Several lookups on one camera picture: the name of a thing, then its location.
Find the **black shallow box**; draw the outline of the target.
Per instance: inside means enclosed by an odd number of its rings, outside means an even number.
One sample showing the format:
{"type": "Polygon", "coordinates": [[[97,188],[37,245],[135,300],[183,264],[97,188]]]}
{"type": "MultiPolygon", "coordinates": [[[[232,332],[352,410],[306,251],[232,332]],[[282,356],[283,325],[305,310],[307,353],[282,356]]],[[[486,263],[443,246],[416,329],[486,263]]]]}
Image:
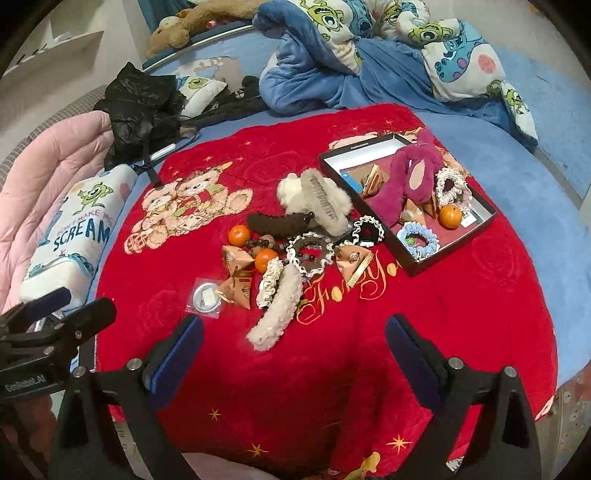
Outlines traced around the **black shallow box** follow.
{"type": "Polygon", "coordinates": [[[322,172],[334,180],[339,188],[348,193],[356,212],[360,213],[361,216],[374,216],[381,221],[385,229],[385,238],[382,243],[390,249],[403,268],[411,275],[416,275],[433,266],[437,261],[472,240],[487,228],[497,216],[496,208],[475,188],[469,185],[467,170],[443,146],[438,144],[436,138],[436,146],[444,157],[444,167],[458,170],[464,176],[472,191],[471,210],[468,214],[463,214],[461,225],[455,230],[449,230],[440,224],[439,211],[441,208],[438,206],[435,193],[436,179],[431,199],[422,205],[415,205],[411,200],[407,200],[399,221],[393,226],[388,227],[385,225],[374,213],[367,204],[369,198],[363,198],[356,192],[349,172],[360,167],[370,166],[370,164],[377,164],[383,170],[386,182],[394,153],[404,146],[414,143],[421,129],[426,128],[418,128],[402,134],[390,133],[381,136],[368,134],[346,138],[339,141],[334,148],[320,157],[322,172]],[[415,261],[397,238],[398,231],[407,222],[419,222],[434,231],[440,242],[439,252],[421,262],[415,261]]]}

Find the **brown white lace scrunchie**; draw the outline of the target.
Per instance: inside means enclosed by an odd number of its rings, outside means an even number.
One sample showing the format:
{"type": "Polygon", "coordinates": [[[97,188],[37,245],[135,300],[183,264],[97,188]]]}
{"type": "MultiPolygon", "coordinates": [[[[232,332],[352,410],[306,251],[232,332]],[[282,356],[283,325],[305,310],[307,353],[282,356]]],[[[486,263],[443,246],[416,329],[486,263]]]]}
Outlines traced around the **brown white lace scrunchie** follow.
{"type": "Polygon", "coordinates": [[[322,275],[335,258],[334,244],[320,233],[307,232],[287,243],[287,262],[300,271],[304,279],[322,275]]]}

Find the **magenta plush hair clip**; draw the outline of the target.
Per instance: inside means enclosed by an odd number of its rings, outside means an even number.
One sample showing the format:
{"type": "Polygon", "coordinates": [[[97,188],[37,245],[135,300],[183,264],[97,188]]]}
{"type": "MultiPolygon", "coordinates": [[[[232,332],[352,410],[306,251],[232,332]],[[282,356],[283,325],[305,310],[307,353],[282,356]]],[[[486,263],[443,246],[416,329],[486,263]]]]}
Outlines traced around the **magenta plush hair clip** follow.
{"type": "Polygon", "coordinates": [[[422,205],[431,199],[436,174],[443,167],[444,157],[435,137],[429,130],[421,129],[414,143],[394,153],[388,180],[367,204],[391,227],[399,221],[407,200],[422,205]]]}

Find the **cream crochet scrunchie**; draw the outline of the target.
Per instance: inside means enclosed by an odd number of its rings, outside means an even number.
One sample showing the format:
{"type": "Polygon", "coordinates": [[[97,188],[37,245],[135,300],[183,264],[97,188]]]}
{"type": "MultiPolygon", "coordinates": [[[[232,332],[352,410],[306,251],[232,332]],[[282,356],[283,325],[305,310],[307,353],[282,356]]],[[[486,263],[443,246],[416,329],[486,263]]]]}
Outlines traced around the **cream crochet scrunchie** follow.
{"type": "Polygon", "coordinates": [[[260,309],[267,308],[273,302],[283,268],[283,261],[279,257],[270,259],[266,264],[266,273],[259,283],[259,293],[256,296],[256,305],[260,309]]]}

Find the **cream fuzzy hair clip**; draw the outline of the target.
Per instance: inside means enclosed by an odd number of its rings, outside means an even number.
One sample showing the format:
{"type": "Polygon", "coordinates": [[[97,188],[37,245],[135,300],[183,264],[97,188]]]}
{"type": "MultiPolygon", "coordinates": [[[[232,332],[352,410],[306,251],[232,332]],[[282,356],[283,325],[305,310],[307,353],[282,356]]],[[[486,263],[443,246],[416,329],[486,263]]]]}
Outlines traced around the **cream fuzzy hair clip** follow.
{"type": "Polygon", "coordinates": [[[294,318],[301,295],[303,295],[301,273],[296,267],[287,266],[281,274],[279,288],[273,297],[273,302],[256,326],[246,335],[246,339],[254,350],[269,351],[276,345],[291,319],[294,318]]]}

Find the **chocolate ball packet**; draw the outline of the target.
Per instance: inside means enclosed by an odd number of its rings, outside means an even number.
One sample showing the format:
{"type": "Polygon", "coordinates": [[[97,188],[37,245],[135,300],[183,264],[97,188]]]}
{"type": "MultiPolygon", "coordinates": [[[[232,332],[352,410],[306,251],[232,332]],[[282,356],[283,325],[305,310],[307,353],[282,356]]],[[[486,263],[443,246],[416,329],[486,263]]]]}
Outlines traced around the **chocolate ball packet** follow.
{"type": "Polygon", "coordinates": [[[215,289],[215,294],[228,304],[250,309],[252,278],[252,271],[236,272],[215,289]]]}
{"type": "Polygon", "coordinates": [[[335,249],[335,260],[348,288],[355,287],[374,258],[374,253],[359,245],[342,244],[335,249]]]}
{"type": "Polygon", "coordinates": [[[224,245],[222,247],[222,260],[226,270],[228,270],[229,276],[249,269],[254,263],[254,259],[249,252],[232,245],[224,245]]]}

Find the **white wall shelf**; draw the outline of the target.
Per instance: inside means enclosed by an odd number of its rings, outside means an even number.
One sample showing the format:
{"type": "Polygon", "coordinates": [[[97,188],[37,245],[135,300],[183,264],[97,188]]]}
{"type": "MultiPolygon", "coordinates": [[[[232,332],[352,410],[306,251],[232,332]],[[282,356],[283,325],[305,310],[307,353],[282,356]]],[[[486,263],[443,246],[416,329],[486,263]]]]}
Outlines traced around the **white wall shelf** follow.
{"type": "Polygon", "coordinates": [[[1,78],[1,92],[40,80],[50,67],[83,72],[94,64],[106,29],[107,1],[61,1],[29,34],[1,78]]]}

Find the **silver coin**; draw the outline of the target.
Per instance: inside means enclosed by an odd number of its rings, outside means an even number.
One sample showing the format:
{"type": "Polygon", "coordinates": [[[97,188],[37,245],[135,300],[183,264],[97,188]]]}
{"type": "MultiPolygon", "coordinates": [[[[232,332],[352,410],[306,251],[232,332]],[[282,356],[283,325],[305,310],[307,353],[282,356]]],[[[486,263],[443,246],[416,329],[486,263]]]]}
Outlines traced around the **silver coin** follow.
{"type": "Polygon", "coordinates": [[[222,299],[216,293],[219,283],[197,278],[189,291],[185,311],[201,318],[217,319],[221,313],[222,299]]]}

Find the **beige fur hair claw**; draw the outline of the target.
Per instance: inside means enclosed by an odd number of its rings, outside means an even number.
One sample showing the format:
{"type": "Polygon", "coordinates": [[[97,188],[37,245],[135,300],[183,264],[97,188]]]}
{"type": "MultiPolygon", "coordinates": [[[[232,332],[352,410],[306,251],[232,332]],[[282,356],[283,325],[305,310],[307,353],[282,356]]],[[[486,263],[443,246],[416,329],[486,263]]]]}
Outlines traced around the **beige fur hair claw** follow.
{"type": "Polygon", "coordinates": [[[315,221],[331,236],[342,236],[349,229],[348,215],[353,209],[351,198],[334,181],[317,169],[304,170],[301,190],[315,221]]]}

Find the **chocolate packet in box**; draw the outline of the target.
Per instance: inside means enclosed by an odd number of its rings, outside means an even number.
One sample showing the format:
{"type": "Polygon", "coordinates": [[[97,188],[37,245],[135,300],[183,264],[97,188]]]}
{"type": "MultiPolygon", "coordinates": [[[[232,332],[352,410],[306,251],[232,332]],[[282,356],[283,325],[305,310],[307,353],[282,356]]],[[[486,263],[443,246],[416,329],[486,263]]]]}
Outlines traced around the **chocolate packet in box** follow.
{"type": "Polygon", "coordinates": [[[382,189],[385,183],[385,174],[377,164],[360,167],[349,172],[353,181],[353,187],[363,198],[370,198],[382,189]]]}

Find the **white fluffy pompom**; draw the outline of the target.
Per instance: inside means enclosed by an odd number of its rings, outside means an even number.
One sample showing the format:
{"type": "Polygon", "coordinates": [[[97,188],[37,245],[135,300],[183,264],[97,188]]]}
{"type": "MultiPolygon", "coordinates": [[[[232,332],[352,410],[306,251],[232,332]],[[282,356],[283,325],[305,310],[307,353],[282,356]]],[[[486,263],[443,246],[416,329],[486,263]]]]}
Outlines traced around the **white fluffy pompom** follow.
{"type": "Polygon", "coordinates": [[[301,178],[290,172],[280,180],[276,188],[276,196],[281,207],[287,214],[307,212],[307,201],[304,199],[301,178]]]}

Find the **pink quilted comforter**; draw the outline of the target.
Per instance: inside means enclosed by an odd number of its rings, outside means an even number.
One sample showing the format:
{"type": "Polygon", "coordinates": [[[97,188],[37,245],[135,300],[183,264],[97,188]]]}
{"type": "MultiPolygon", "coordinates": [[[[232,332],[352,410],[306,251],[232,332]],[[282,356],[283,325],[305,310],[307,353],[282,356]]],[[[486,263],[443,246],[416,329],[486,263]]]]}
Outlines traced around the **pink quilted comforter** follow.
{"type": "Polygon", "coordinates": [[[1,190],[1,310],[20,300],[30,259],[65,194],[101,170],[113,144],[109,116],[91,111],[43,131],[15,160],[1,190]]]}

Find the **brown teddy bear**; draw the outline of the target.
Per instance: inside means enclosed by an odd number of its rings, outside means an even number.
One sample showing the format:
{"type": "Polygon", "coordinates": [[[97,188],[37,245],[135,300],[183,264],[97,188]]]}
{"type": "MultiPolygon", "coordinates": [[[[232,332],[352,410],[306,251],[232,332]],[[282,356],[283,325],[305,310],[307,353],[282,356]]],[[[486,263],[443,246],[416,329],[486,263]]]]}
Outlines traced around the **brown teddy bear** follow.
{"type": "Polygon", "coordinates": [[[167,48],[184,48],[192,36],[204,33],[207,25],[214,21],[252,20],[262,4],[263,0],[199,1],[193,8],[161,20],[150,36],[147,57],[153,57],[167,48]]]}

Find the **monster scream print pillow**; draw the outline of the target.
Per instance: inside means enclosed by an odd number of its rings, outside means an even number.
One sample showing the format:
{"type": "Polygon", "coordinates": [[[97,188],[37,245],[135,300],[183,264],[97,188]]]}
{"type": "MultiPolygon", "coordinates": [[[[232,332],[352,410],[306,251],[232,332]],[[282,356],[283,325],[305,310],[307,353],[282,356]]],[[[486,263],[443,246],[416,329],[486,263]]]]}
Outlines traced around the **monster scream print pillow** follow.
{"type": "Polygon", "coordinates": [[[64,287],[71,295],[65,310],[85,303],[136,179],[134,170],[121,164],[72,187],[31,257],[20,289],[23,301],[64,287]]]}

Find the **blue monster print blanket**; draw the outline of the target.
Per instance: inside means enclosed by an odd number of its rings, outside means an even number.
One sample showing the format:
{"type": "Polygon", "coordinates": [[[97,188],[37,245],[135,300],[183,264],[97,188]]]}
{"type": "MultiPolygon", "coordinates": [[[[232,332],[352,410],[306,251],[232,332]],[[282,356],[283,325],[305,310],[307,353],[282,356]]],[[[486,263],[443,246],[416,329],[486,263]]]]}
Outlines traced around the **blue monster print blanket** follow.
{"type": "Polygon", "coordinates": [[[473,116],[534,148],[530,109],[469,22],[423,1],[267,1],[252,25],[279,45],[259,78],[280,115],[393,103],[473,116]]]}

